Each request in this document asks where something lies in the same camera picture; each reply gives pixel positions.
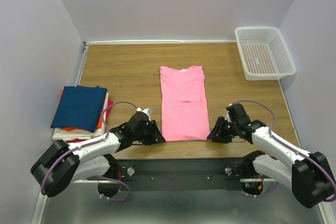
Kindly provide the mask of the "pink t shirt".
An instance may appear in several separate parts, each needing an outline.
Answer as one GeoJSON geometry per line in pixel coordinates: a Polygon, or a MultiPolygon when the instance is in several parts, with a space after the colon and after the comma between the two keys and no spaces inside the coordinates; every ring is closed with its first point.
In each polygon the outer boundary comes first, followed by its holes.
{"type": "Polygon", "coordinates": [[[160,67],[162,135],[167,142],[204,141],[210,134],[203,67],[160,67]]]}

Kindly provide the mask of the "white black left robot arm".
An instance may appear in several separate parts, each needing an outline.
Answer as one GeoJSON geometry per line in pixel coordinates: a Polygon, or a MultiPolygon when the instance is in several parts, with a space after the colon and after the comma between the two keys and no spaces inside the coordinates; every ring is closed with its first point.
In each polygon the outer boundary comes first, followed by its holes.
{"type": "Polygon", "coordinates": [[[77,180],[95,176],[112,179],[117,171],[112,154],[130,147],[133,142],[144,145],[165,142],[156,122],[145,111],[136,112],[128,122],[102,136],[81,143],[54,141],[30,172],[39,183],[41,194],[54,197],[77,180]]]}

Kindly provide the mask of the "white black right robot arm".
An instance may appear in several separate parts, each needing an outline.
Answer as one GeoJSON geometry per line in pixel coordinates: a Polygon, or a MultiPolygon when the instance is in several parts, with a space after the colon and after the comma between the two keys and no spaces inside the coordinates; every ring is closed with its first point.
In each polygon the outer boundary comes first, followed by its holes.
{"type": "Polygon", "coordinates": [[[254,178],[264,175],[289,188],[306,208],[335,201],[335,178],[327,158],[305,151],[273,132],[260,120],[251,120],[241,101],[230,104],[225,117],[218,117],[208,139],[227,144],[239,137],[263,148],[245,157],[237,168],[227,166],[227,176],[254,178]]]}

